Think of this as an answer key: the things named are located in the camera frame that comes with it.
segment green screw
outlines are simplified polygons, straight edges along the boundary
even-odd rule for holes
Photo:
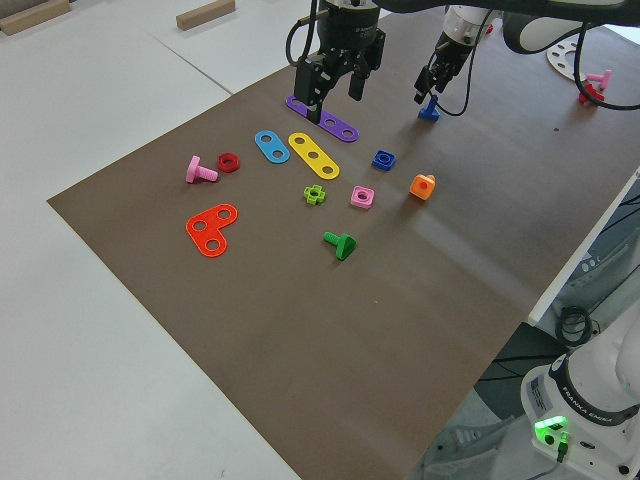
[[[353,252],[356,248],[358,242],[356,239],[346,233],[338,236],[335,233],[324,232],[325,241],[329,242],[331,245],[336,246],[336,257],[338,260],[344,260],[351,252]]]

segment red nut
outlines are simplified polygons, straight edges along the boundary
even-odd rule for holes
[[[240,168],[240,159],[235,153],[223,153],[218,157],[218,169],[225,172],[235,172]]]

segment orange nut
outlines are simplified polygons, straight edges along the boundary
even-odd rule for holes
[[[436,188],[436,177],[433,175],[416,175],[409,192],[422,200],[428,199]]]

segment blue square nut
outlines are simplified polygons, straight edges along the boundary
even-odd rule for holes
[[[385,152],[384,150],[378,150],[378,153],[376,153],[376,156],[373,158],[373,162],[371,162],[371,165],[379,168],[380,170],[388,172],[389,170],[391,170],[391,168],[393,168],[395,163],[396,156],[393,153]]]

